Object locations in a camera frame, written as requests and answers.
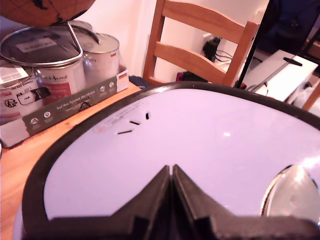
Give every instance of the white surface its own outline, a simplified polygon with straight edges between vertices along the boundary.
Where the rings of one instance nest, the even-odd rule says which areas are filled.
[[[14,80],[24,79],[26,77],[28,77],[28,74],[22,67],[13,65],[1,59],[0,84],[7,83]]]
[[[288,52],[278,50],[252,71],[248,72],[244,77],[243,82],[248,87],[261,83],[286,63],[283,59],[284,57],[292,58],[293,56],[294,55]],[[268,96],[279,101],[285,101],[297,87],[306,83],[318,65],[299,56],[295,56],[293,59],[301,63],[302,66],[288,64],[268,81],[267,87],[262,86],[255,93]]]
[[[320,183],[319,143],[320,131],[272,108],[169,90],[112,114],[69,146],[47,177],[45,211],[49,219],[111,215],[164,165],[179,164],[234,214],[258,215],[269,184],[288,165],[301,164]]]

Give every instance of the metal paint can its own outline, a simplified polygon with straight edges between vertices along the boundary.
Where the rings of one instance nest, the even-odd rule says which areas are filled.
[[[45,104],[86,87],[82,58],[67,27],[25,28],[6,36],[1,55],[34,66],[36,80],[50,91]]]
[[[46,105],[86,87],[82,60],[67,66],[34,68],[34,74],[39,85],[49,89],[50,96],[44,101]]]
[[[76,36],[83,49],[83,68],[87,85],[92,86],[119,73],[119,41],[110,35],[97,33],[100,43],[81,30]]]
[[[0,124],[20,119],[44,106],[43,90],[35,76],[0,84]]]

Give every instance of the dark fabric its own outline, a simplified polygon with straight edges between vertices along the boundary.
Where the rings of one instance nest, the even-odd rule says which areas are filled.
[[[150,86],[150,84],[140,76],[129,76],[129,81],[141,89]]]

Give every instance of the black pole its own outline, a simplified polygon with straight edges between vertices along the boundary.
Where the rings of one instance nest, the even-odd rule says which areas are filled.
[[[265,10],[264,16],[262,18],[259,30],[256,33],[256,36],[255,36],[254,42],[252,44],[251,50],[249,52],[248,58],[246,59],[246,62],[244,64],[243,71],[240,75],[239,80],[237,81],[237,83],[235,85],[235,87],[237,89],[239,89],[241,87],[241,84],[245,78],[247,71],[248,71],[251,60],[254,57],[255,51],[258,47],[259,41],[260,41],[261,37],[263,36],[263,34],[266,32],[266,28],[268,27],[268,24],[269,24],[268,18],[270,17],[270,15],[273,14],[274,3],[275,3],[275,0],[270,0],[268,3],[268,6],[266,7],[266,10]]]

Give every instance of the black cable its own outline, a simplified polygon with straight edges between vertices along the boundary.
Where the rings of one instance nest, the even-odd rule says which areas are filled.
[[[218,53],[216,53],[215,55],[218,56],[218,57],[223,57],[223,58],[227,58],[227,59],[231,59],[232,60],[232,57],[229,57],[229,56],[219,55]]]
[[[261,59],[257,58],[256,56],[253,56],[252,58],[255,59],[255,60],[258,60],[260,63],[263,62]]]
[[[223,53],[225,53],[225,54],[228,54],[231,58],[233,58],[233,57],[234,57],[234,56],[232,56],[230,53],[228,53],[228,52],[226,52],[226,51],[219,50],[219,49],[217,49],[217,51],[220,51],[220,52],[223,52]]]
[[[222,63],[225,63],[225,62],[228,62],[230,59],[228,59],[228,60],[221,60],[221,59],[219,59],[219,58],[217,58],[217,57],[215,57],[215,59],[217,59],[218,61],[220,61],[220,62],[222,62]]]

